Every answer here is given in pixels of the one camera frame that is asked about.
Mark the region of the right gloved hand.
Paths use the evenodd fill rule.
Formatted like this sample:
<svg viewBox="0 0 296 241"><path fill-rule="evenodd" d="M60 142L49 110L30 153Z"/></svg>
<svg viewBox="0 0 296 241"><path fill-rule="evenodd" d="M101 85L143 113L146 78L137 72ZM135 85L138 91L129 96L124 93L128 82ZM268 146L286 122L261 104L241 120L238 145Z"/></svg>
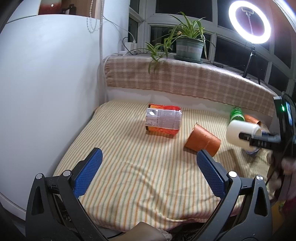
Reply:
<svg viewBox="0 0 296 241"><path fill-rule="evenodd" d="M266 155L267 161L269 163L269 170L267 173L267 179L269 180L268 186L272 193L281 189L284 194L280 194L277 198L278 201L289 201L295 198L295 159L284 157L281 161L281 170L285 177L290 177L290 183L282 187L282 180L278 171L274 171L272 167L273 163L273 153L269 152Z"/></svg>

